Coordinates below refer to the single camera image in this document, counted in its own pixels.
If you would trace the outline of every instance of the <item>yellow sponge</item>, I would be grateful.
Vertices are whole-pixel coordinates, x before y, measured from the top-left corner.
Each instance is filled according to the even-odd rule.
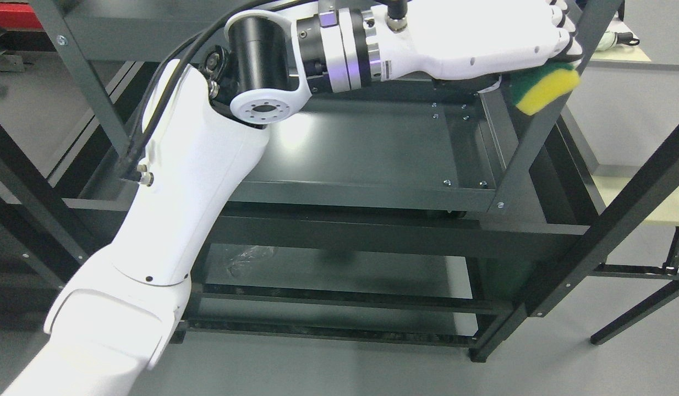
[[[544,65],[511,74],[511,97],[518,110],[532,116],[579,85],[579,73],[569,63]]]

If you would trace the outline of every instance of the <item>silver ring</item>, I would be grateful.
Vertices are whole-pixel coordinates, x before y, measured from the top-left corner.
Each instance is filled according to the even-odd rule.
[[[339,29],[342,32],[344,56],[347,59],[347,75],[352,90],[362,88],[362,75],[359,73],[359,57],[357,56],[357,43],[354,40],[354,28],[352,28],[352,15],[349,8],[339,10]]]
[[[366,34],[366,47],[369,52],[369,70],[371,80],[375,83],[381,81],[381,53],[376,38],[376,20],[372,10],[362,12],[364,19],[364,33]]]
[[[352,87],[349,84],[347,60],[344,57],[340,26],[321,27],[320,37],[322,38],[322,47],[325,50],[327,74],[330,76],[332,92],[349,91]]]

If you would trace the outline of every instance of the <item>cable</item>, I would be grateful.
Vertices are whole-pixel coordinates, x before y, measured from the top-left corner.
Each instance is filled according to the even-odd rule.
[[[285,10],[286,8],[296,7],[301,4],[311,3],[314,1],[315,0],[296,0],[296,2],[289,2],[277,5],[276,7],[271,7],[269,8],[269,11]],[[219,29],[224,27],[224,25],[227,24],[227,21],[229,21],[229,19],[232,16],[244,10],[259,7],[271,2],[272,0],[254,0],[253,2],[249,2],[245,5],[242,5],[241,7],[237,7],[234,10],[229,11],[221,18],[216,20],[206,30],[201,31],[201,33],[198,33],[197,35],[194,35],[188,40],[186,40],[186,42],[181,43],[181,45],[179,45],[178,48],[176,48],[176,50],[171,52],[171,54],[169,54],[166,57],[166,59],[161,64],[159,64],[158,68],[156,68],[156,72],[154,73],[154,77],[151,79],[151,82],[146,88],[146,92],[143,98],[143,104],[140,106],[139,113],[136,115],[134,130],[131,136],[130,145],[128,147],[127,153],[125,156],[120,158],[119,166],[123,168],[121,178],[138,181],[134,173],[136,163],[138,163],[139,158],[141,157],[141,154],[144,151],[146,143],[149,142],[149,139],[154,134],[154,130],[156,130],[158,121],[161,120],[161,116],[166,110],[168,101],[171,100],[171,97],[173,97],[173,92],[174,90],[176,90],[178,80],[181,79],[185,71],[185,68],[188,66],[188,63],[190,63],[192,58],[201,49],[201,47],[203,47],[203,45],[207,42],[207,40],[209,40],[210,37],[212,37],[212,35],[214,35],[214,33],[216,33]],[[150,100],[151,94],[154,91],[154,87],[156,87],[156,85],[158,84],[158,80],[161,78],[161,75],[163,74],[163,70],[166,67],[166,64],[170,62],[174,57],[176,57],[176,55],[178,55],[184,48],[188,47],[188,45],[190,45],[191,43],[192,43],[191,47],[180,59],[178,65],[176,65],[176,68],[173,70],[171,78],[169,78],[168,82],[166,82],[166,87],[163,89],[163,92],[161,93],[161,98],[159,98],[158,102],[156,103],[156,108],[154,108],[154,112],[152,113],[151,118],[149,119],[149,123],[146,125],[146,129],[144,129],[143,134],[139,134],[138,130],[143,125],[144,108],[146,107],[146,104]]]

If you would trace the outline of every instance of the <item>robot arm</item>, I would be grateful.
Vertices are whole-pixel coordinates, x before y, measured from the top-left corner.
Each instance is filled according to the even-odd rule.
[[[176,89],[153,121],[131,209],[112,243],[59,294],[43,329],[50,341],[4,394],[128,394],[178,325],[194,259],[264,153],[264,125],[294,115],[314,93],[355,90],[414,71],[457,80],[550,58],[576,61],[581,49],[566,28],[571,22],[551,5],[559,2],[413,0],[407,13],[377,5],[300,20],[263,10],[231,18],[232,52],[216,47],[198,69],[186,65],[180,78],[178,60],[166,65],[144,126],[169,80]],[[289,77],[292,63],[297,81]]]

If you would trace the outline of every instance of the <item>robot finger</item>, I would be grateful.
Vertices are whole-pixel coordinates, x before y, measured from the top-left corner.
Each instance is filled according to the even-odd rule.
[[[555,5],[551,5],[550,8],[552,9],[552,24],[558,28],[563,28],[570,33],[574,33],[577,27],[567,16],[567,12]]]
[[[568,13],[569,11],[569,6],[567,5],[567,2],[565,2],[565,0],[545,0],[545,3],[548,3],[551,6],[558,7],[564,13]]]
[[[582,62],[584,51],[573,35],[569,35],[569,42],[559,53],[550,58],[551,61],[570,63],[575,68]]]

